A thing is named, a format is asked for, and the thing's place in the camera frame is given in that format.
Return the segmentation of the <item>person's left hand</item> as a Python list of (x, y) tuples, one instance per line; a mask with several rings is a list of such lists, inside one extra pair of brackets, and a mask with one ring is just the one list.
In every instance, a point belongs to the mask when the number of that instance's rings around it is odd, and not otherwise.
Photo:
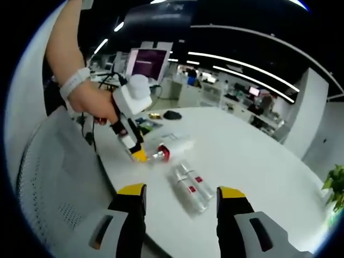
[(69, 94), (67, 100), (74, 111), (92, 115), (96, 124), (114, 124), (118, 121), (118, 116), (113, 107), (112, 93), (97, 88), (97, 85), (86, 80)]

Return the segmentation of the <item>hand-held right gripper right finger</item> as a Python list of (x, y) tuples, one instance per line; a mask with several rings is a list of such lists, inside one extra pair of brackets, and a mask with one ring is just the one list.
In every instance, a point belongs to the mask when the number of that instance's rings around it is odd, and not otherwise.
[(217, 237), (221, 257), (313, 257), (296, 249), (268, 215), (255, 212), (243, 192), (229, 187), (217, 187)]

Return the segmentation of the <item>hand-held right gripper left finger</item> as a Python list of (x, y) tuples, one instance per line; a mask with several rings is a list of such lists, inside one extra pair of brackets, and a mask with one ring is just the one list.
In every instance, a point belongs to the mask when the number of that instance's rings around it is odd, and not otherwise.
[(140, 257), (146, 234), (147, 185), (120, 189), (107, 209), (91, 213), (70, 238), (70, 257)]

